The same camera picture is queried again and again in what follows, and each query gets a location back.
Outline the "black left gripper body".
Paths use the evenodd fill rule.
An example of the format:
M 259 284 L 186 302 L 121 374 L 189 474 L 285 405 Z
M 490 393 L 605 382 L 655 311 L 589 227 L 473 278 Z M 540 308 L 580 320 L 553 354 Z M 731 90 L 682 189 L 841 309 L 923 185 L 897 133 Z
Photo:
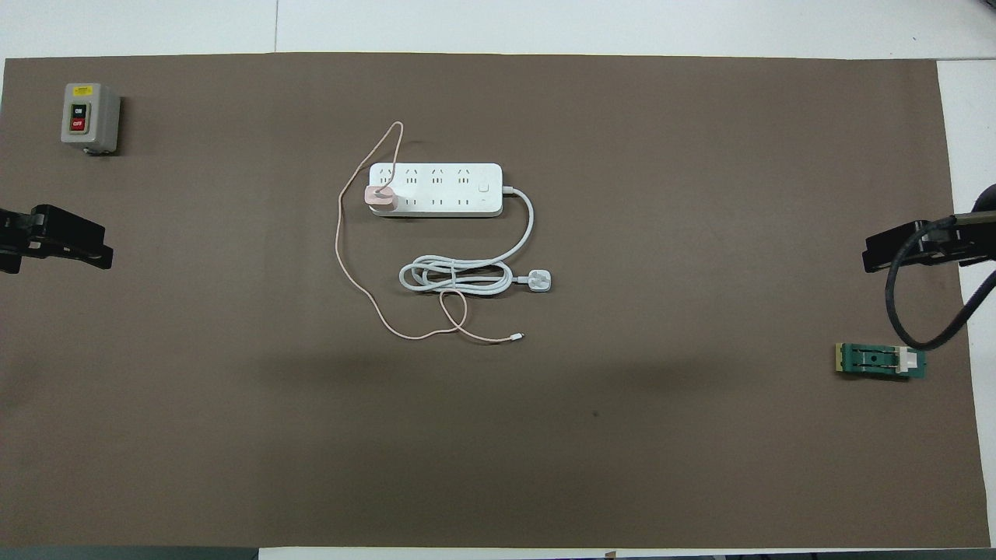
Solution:
M 1 209 L 1 248 L 11 254 L 110 254 L 104 227 L 54 205 Z

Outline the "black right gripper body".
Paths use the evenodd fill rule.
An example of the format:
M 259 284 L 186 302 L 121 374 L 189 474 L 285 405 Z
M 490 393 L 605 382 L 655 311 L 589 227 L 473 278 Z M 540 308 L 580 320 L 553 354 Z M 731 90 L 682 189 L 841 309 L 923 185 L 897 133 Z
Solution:
M 903 234 L 896 263 L 960 263 L 967 250 L 994 250 L 995 216 L 953 215 L 935 221 L 915 220 L 899 227 Z

